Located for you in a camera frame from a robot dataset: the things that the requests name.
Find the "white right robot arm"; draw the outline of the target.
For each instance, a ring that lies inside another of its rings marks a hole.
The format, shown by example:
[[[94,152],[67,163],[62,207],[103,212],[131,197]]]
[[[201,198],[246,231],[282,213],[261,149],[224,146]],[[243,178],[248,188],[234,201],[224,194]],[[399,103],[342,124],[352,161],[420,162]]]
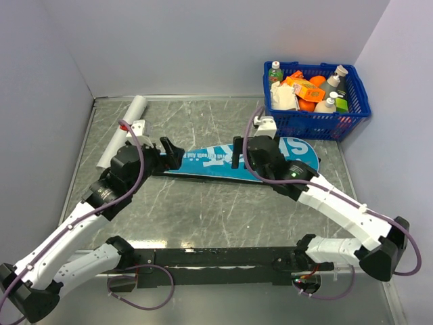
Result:
[[[351,234],[351,238],[305,236],[295,254],[296,264],[311,269],[322,263],[359,266],[372,278],[387,282],[396,275],[409,239],[409,223],[383,217],[339,191],[316,170],[299,160],[288,160],[277,140],[266,135],[234,137],[232,167],[243,158],[253,176],[277,193],[319,211]]]

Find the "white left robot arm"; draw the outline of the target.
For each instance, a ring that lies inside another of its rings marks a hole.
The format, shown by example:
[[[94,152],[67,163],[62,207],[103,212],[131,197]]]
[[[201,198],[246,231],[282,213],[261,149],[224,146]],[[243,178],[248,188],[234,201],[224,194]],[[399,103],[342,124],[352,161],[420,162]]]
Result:
[[[69,258],[90,235],[107,225],[132,201],[146,179],[181,167],[184,149],[167,137],[155,144],[127,142],[110,166],[91,184],[70,216],[33,252],[15,264],[1,264],[3,299],[10,300],[30,323],[49,315],[69,291],[93,276],[126,272],[133,266],[134,249],[120,236],[75,261]]]

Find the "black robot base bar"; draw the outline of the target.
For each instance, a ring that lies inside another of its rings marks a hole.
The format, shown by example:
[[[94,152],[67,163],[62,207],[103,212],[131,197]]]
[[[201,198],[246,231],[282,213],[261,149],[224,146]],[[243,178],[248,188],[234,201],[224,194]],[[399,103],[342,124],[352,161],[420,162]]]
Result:
[[[333,263],[317,265],[293,246],[241,248],[149,248],[134,252],[131,266],[150,263],[137,271],[110,270],[110,274],[137,274],[139,288],[169,285],[163,267],[174,284],[256,284],[289,286],[292,276],[302,272],[332,271]]]

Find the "white shuttlecock tube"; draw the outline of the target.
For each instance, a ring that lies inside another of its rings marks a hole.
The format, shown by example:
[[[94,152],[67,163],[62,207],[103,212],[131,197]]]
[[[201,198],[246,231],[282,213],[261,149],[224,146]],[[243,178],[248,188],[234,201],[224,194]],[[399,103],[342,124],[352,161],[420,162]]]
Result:
[[[136,95],[122,119],[129,125],[132,125],[133,122],[138,121],[141,118],[146,106],[147,99],[141,95]],[[117,129],[114,135],[96,164],[97,169],[104,170],[110,166],[111,158],[122,146],[124,146],[127,140],[127,132],[126,127],[117,124]]]

